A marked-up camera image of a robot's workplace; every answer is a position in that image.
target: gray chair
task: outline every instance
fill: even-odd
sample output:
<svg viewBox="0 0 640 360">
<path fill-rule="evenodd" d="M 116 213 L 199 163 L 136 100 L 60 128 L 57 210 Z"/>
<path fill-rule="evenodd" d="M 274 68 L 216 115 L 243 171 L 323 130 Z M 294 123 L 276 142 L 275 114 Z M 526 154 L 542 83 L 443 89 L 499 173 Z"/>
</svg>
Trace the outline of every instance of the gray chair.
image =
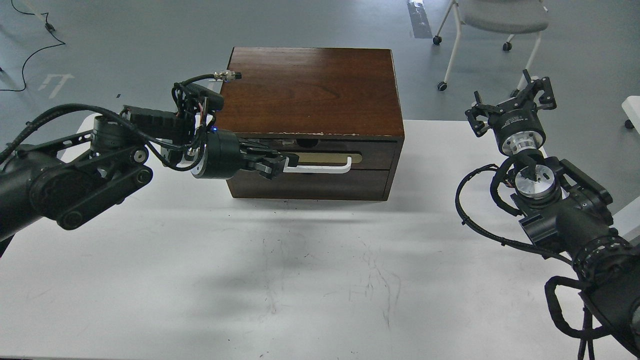
<svg viewBox="0 0 640 360">
<path fill-rule="evenodd" d="M 438 33 L 433 37 L 435 45 L 440 45 L 442 42 L 440 32 L 451 9 L 453 9 L 453 15 L 456 18 L 456 41 L 453 44 L 453 51 L 444 80 L 438 83 L 439 91 L 444 91 L 447 88 L 447 81 L 458 52 L 462 25 L 464 24 L 482 30 L 510 34 L 507 41 L 502 45 L 503 51 L 511 50 L 511 41 L 516 34 L 537 33 L 536 43 L 524 68 L 529 69 L 531 67 L 531 63 L 540 46 L 541 32 L 548 26 L 547 9 L 542 5 L 541 0 L 451 0 Z M 525 79 L 522 76 L 516 90 L 521 90 L 524 83 Z"/>
</svg>

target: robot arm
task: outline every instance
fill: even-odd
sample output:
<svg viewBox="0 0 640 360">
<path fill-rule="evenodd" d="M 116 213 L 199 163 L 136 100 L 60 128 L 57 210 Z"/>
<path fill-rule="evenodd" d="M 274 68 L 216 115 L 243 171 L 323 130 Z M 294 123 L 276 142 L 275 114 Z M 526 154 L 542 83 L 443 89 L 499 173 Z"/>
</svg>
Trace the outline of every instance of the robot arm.
<svg viewBox="0 0 640 360">
<path fill-rule="evenodd" d="M 568 160 L 544 158 L 540 147 L 545 133 L 537 112 L 553 110 L 556 102 L 549 78 L 532 79 L 526 70 L 524 75 L 528 85 L 516 97 L 491 106 L 483 104 L 475 92 L 476 102 L 465 112 L 476 136 L 493 130 L 498 149 L 507 159 L 500 167 L 477 169 L 463 180 L 456 194 L 458 213 L 464 224 L 503 245 L 571 264 L 578 280 L 553 277 L 545 286 L 545 293 L 556 327 L 581 339 L 579 358 L 584 357 L 586 343 L 592 356 L 592 341 L 609 334 L 640 357 L 640 247 L 632 247 L 610 227 L 613 218 L 607 205 L 612 198 L 604 187 Z M 540 91 L 543 94 L 537 104 L 535 97 Z M 488 121 L 478 120 L 480 116 Z M 507 213 L 524 217 L 519 222 L 531 245 L 490 234 L 462 210 L 462 186 L 486 170 L 495 172 L 490 186 L 494 202 Z M 514 189 L 511 198 L 515 208 L 500 198 L 500 184 Z M 560 255 L 563 252 L 571 260 Z M 555 294 L 557 286 L 580 290 L 586 308 L 582 330 L 572 329 L 564 320 Z M 591 314 L 602 324 L 595 330 L 591 328 Z"/>
<path fill-rule="evenodd" d="M 207 179 L 228 179 L 240 170 L 257 171 L 271 179 L 283 172 L 285 163 L 295 167 L 294 154 L 281 154 L 215 128 L 223 98 L 193 83 L 208 78 L 228 81 L 240 74 L 227 70 L 174 84 L 177 113 L 125 106 L 116 114 L 96 106 L 67 104 L 30 122 L 0 152 L 0 256 L 17 231 L 41 217 L 57 221 L 64 229 L 76 229 L 149 184 L 153 171 L 144 164 L 150 152 L 167 167 Z M 40 126 L 81 110 L 100 113 L 92 131 L 37 146 L 22 144 Z M 203 120 L 198 122 L 197 115 Z M 208 123 L 205 115 L 211 118 Z M 58 152 L 87 142 L 90 148 L 73 161 L 57 158 Z M 152 143 L 160 145 L 161 151 Z M 183 160 L 191 164 L 178 167 Z"/>
</svg>

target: handle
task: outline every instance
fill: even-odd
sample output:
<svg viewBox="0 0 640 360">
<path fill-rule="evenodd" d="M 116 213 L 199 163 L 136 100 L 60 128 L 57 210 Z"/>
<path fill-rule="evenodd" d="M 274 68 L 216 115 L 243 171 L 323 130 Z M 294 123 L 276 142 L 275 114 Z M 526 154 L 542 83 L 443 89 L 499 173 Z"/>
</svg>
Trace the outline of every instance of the handle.
<svg viewBox="0 0 640 360">
<path fill-rule="evenodd" d="M 351 170 L 351 156 L 347 156 L 347 163 L 337 167 L 314 166 L 314 165 L 298 165 L 297 167 L 289 166 L 289 158 L 284 162 L 282 172 L 294 172 L 298 174 L 345 174 Z"/>
</svg>

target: drawer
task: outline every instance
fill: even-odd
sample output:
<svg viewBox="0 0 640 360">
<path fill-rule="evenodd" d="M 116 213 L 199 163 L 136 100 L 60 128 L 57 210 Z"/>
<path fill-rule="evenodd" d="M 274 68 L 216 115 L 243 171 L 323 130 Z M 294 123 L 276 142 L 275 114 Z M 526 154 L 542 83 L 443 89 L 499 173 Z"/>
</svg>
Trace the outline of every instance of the drawer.
<svg viewBox="0 0 640 360">
<path fill-rule="evenodd" d="M 345 174 L 281 174 L 269 180 L 240 171 L 227 180 L 233 197 L 258 199 L 386 200 L 389 171 L 356 170 Z"/>
<path fill-rule="evenodd" d="M 268 145 L 272 149 L 296 154 L 358 154 L 353 157 L 352 169 L 389 170 L 394 160 L 398 142 L 370 140 L 326 140 L 326 139 L 251 139 Z M 337 165 L 331 162 L 305 162 L 306 165 Z"/>
</svg>

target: wood grain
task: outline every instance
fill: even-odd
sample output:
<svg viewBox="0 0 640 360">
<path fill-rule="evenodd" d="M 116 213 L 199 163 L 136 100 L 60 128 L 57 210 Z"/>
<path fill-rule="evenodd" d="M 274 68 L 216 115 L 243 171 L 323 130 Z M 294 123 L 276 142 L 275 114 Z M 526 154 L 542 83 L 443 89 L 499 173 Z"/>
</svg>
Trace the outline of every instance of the wood grain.
<svg viewBox="0 0 640 360">
<path fill-rule="evenodd" d="M 240 172 L 234 197 L 388 199 L 404 140 L 391 50 L 235 47 L 228 68 L 243 77 L 222 86 L 220 129 L 284 152 L 362 155 L 346 174 Z"/>
<path fill-rule="evenodd" d="M 391 50 L 235 47 L 218 127 L 264 138 L 404 136 Z"/>
</svg>

